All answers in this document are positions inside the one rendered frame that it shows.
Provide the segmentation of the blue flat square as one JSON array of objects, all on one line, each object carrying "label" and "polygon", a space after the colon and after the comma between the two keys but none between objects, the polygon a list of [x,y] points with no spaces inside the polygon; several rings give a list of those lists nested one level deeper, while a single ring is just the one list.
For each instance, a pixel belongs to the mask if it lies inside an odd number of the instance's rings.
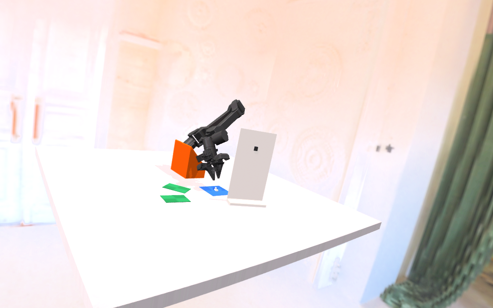
[{"label": "blue flat square", "polygon": [[220,187],[220,186],[217,186],[217,190],[218,192],[216,192],[215,190],[213,190],[213,188],[215,187],[200,187],[202,190],[206,191],[208,194],[212,195],[212,196],[216,196],[216,195],[228,195],[228,191],[225,190],[224,188]]}]

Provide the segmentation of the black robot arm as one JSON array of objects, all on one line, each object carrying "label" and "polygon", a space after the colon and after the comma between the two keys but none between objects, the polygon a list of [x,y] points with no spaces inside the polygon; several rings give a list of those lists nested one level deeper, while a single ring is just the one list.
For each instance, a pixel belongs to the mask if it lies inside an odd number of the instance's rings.
[{"label": "black robot arm", "polygon": [[[208,148],[211,146],[215,147],[215,144],[220,145],[221,143],[225,143],[229,140],[226,129],[236,119],[244,115],[244,113],[244,105],[240,102],[240,100],[235,99],[231,102],[231,104],[229,104],[227,111],[213,120],[210,124],[191,131],[188,134],[189,138],[183,143],[191,146],[193,149],[196,147],[199,148],[202,145],[203,148]],[[209,157],[213,158],[211,149],[209,149],[209,151],[204,150],[202,154],[196,156],[198,163]]]}]

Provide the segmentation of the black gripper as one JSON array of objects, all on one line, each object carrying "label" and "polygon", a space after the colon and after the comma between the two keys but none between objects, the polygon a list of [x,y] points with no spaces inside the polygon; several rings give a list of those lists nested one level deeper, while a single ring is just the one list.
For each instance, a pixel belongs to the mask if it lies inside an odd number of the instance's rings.
[{"label": "black gripper", "polygon": [[216,149],[214,146],[204,148],[204,150],[208,151],[209,149],[211,149],[211,152],[213,153],[213,158],[209,157],[205,159],[204,162],[207,163],[200,163],[199,165],[197,165],[197,170],[207,170],[208,174],[211,176],[211,179],[214,181],[215,173],[217,174],[217,178],[220,178],[221,170],[224,164],[223,159],[229,160],[230,157],[227,153],[219,153],[217,155],[218,149]]}]

